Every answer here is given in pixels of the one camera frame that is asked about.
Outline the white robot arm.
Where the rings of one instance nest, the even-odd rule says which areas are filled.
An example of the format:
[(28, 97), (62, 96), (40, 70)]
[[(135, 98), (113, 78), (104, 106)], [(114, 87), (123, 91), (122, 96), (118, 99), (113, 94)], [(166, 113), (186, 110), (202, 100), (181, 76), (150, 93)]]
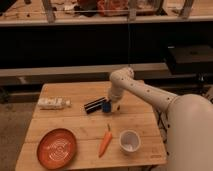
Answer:
[(167, 171), (213, 171), (213, 104), (209, 100), (141, 83), (130, 67), (111, 72), (109, 80), (112, 104), (128, 91), (167, 115)]

